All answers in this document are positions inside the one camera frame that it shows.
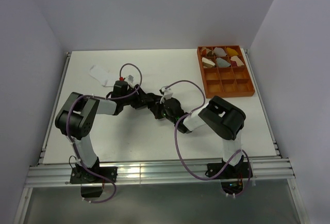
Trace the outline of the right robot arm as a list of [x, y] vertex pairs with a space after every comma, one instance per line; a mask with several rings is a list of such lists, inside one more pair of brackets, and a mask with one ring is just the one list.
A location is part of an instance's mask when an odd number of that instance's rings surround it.
[[190, 114], [183, 111], [179, 100], [175, 98], [149, 104], [148, 109], [156, 119], [166, 118], [183, 134], [209, 126], [222, 140], [223, 168], [218, 178], [230, 179], [241, 175], [244, 160], [241, 130], [246, 119], [241, 109], [218, 96]]

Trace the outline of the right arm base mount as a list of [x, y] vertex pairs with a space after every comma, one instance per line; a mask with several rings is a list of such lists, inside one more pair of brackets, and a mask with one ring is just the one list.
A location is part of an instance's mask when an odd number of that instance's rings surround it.
[[[224, 162], [220, 163], [209, 163], [207, 164], [207, 170], [205, 176], [212, 177], [216, 175], [222, 167], [225, 165]], [[243, 162], [240, 165], [232, 166], [228, 165], [223, 172], [217, 177], [217, 179], [248, 179], [252, 178], [253, 173], [249, 167], [248, 162]]]

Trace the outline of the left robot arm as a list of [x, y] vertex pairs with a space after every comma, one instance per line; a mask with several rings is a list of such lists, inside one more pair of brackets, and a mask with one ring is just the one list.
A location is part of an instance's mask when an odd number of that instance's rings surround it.
[[90, 132], [96, 115], [118, 115], [124, 106], [135, 109], [146, 106], [148, 95], [139, 85], [131, 86], [124, 80], [116, 81], [104, 98], [72, 92], [59, 111], [55, 126], [67, 137], [73, 148], [75, 176], [87, 182], [103, 178], [100, 161], [95, 154]]

